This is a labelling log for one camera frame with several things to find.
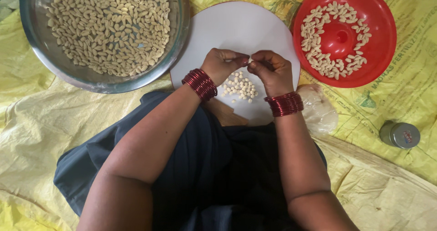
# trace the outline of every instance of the dough in plastic bag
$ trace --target dough in plastic bag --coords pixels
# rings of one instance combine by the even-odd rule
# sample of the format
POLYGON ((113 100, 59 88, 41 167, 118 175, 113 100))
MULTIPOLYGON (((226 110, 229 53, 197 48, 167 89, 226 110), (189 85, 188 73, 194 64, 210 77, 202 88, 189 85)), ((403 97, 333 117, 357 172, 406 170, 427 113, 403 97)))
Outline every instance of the dough in plastic bag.
POLYGON ((338 113, 317 84, 301 85, 297 89, 301 95, 302 111, 306 126, 311 133, 329 134, 338 124, 338 113))

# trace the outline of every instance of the steel bowl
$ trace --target steel bowl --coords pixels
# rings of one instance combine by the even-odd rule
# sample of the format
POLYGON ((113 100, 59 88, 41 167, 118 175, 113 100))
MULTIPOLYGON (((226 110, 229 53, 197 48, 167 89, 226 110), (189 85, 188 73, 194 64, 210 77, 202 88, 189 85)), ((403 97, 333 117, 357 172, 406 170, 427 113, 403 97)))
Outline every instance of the steel bowl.
POLYGON ((84 90, 115 94, 132 91, 146 86, 160 77, 174 63, 188 35, 190 6, 188 0, 168 0, 170 13, 170 35, 164 54, 154 66, 136 76, 117 77, 99 74, 88 66, 73 64, 56 43, 52 29, 47 26, 46 13, 53 0, 20 0, 21 22, 26 37, 36 56, 56 76, 84 90))

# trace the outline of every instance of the red bangle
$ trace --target red bangle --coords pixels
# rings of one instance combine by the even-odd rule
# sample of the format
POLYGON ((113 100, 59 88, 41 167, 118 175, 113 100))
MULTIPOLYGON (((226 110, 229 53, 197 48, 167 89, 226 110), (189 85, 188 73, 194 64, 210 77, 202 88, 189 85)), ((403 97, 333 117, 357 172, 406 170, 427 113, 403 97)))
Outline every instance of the red bangle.
POLYGON ((217 88, 214 82, 201 69, 190 71, 182 79, 182 84, 184 83, 187 83, 203 101, 208 101, 212 97, 217 96, 217 88))
POLYGON ((272 109, 274 117, 281 117, 303 111, 303 102, 300 95, 296 92, 291 92, 277 97, 265 97, 272 109))

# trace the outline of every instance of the red plate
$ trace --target red plate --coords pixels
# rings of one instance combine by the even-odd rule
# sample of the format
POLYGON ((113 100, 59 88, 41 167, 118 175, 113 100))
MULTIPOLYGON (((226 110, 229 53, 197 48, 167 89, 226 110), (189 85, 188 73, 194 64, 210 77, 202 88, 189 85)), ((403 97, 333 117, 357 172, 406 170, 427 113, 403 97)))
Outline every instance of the red plate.
MULTIPOLYGON (((332 19, 329 24, 325 24, 325 33, 321 34, 322 53, 331 53, 331 60, 344 59, 348 54, 355 55, 353 48, 357 41, 357 33, 351 26, 357 25, 341 23, 337 19, 332 19)), ((293 40, 296 54, 303 67, 315 79, 322 83, 338 88, 355 88, 366 85, 379 77, 389 65, 396 49, 396 25, 393 15, 384 0, 304 0, 295 18, 293 40), (369 33, 372 37, 369 42, 360 48, 363 57, 367 59, 359 71, 354 71, 350 76, 341 77, 339 80, 321 76, 318 71, 313 69, 305 58, 306 52, 302 51, 300 26, 303 19, 310 14, 310 11, 318 5, 327 6, 329 3, 349 3, 357 11, 357 18, 365 18, 365 24, 370 28, 369 33)))

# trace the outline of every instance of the white board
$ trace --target white board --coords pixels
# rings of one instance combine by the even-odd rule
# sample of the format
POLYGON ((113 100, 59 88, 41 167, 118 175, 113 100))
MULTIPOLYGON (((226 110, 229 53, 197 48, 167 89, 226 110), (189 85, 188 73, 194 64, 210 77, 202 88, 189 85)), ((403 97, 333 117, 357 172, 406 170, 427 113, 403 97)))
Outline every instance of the white board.
MULTIPOLYGON (((200 68, 211 48, 231 49, 251 55, 258 50, 273 50, 292 62, 293 85, 296 89, 300 62, 293 47, 293 37, 285 24, 269 10, 258 5, 231 1, 202 10, 190 22, 190 33, 180 59, 173 65, 170 75, 175 89, 192 69, 200 68)), ((240 68, 259 92, 251 104, 238 99, 239 94, 222 97, 223 88, 218 87, 216 99, 234 109, 234 113, 249 120, 249 125, 265 125, 273 120, 261 80, 240 68)))

